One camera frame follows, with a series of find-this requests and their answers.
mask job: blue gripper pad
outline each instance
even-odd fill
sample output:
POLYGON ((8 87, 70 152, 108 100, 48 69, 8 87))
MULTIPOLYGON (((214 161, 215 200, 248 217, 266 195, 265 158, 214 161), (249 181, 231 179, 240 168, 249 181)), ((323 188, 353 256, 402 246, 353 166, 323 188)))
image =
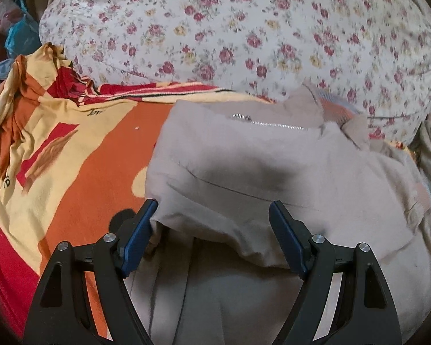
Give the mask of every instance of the blue gripper pad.
POLYGON ((302 222, 292 218, 281 201, 271 203, 268 218, 291 271, 304 279, 308 274, 306 259, 311 257, 310 232, 302 222))
MULTIPOLYGON (((136 216, 131 220, 125 221, 125 223, 128 223, 127 225, 123 224, 129 229, 129 232, 125 233, 131 234, 130 238, 125 240, 125 245, 120 240, 120 244, 124 246, 119 245, 118 250, 120 257, 123 259, 121 273, 124 279, 139 266, 145 248, 152 236, 150 218, 157 208, 158 202, 156 200, 146 200, 136 216)), ((123 225, 120 227, 119 234, 125 231, 123 225)))

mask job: silver screw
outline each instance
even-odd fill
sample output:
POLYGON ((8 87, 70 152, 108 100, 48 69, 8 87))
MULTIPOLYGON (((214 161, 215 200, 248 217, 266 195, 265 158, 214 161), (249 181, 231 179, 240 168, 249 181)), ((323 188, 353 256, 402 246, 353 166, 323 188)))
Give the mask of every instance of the silver screw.
POLYGON ((324 236, 321 235, 313 235, 311 239, 316 242, 316 244, 322 244, 325 240, 324 236))
POLYGON ((368 246, 365 242, 361 242, 359 244, 359 248, 365 253, 367 253, 370 250, 370 246, 368 246))
POLYGON ((67 241, 63 241, 63 242, 60 242, 60 243, 58 244, 57 249, 58 249, 60 252, 63 252, 63 251, 64 251, 64 250, 66 250, 68 247, 69 247, 69 243, 68 243, 67 241))
POLYGON ((112 242, 112 241, 115 241, 115 239, 116 239, 117 237, 116 237, 116 235, 115 234, 112 234, 112 233, 109 233, 109 234, 106 234, 106 235, 104 235, 104 241, 105 242, 112 242))

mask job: metal zipper teeth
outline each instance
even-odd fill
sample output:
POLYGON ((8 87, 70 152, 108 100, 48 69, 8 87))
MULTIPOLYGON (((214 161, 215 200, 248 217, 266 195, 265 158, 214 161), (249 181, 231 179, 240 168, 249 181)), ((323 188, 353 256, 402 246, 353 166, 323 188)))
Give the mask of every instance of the metal zipper teeth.
POLYGON ((245 122, 249 122, 249 123, 260 125, 260 126, 266 126, 266 127, 282 127, 282 128, 288 128, 290 130, 302 130, 302 131, 306 130, 303 127, 289 126, 287 124, 256 122, 256 121, 252 120, 252 118, 250 116, 242 115, 242 114, 233 114, 232 118, 236 118, 239 120, 243 120, 245 122))

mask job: white floral sheet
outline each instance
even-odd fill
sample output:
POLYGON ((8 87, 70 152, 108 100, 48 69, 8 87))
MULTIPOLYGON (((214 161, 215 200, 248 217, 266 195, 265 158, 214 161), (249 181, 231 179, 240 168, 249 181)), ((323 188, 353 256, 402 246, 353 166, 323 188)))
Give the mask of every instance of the white floral sheet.
POLYGON ((99 83, 198 80, 282 100, 310 80, 410 142, 431 111, 431 26, 411 0, 55 0, 42 42, 99 83))

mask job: colorful blanket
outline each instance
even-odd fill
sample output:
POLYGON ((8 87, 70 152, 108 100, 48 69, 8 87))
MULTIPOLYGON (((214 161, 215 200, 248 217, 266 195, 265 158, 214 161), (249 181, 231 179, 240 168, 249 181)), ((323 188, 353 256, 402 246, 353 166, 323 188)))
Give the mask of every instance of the colorful blanket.
MULTIPOLYGON (((61 48, 18 57, 0 86, 0 311, 18 335, 56 245, 97 241, 144 201, 144 167, 171 104, 251 100, 199 83, 102 85, 79 78, 61 48)), ((88 293, 107 334, 94 276, 88 293)))

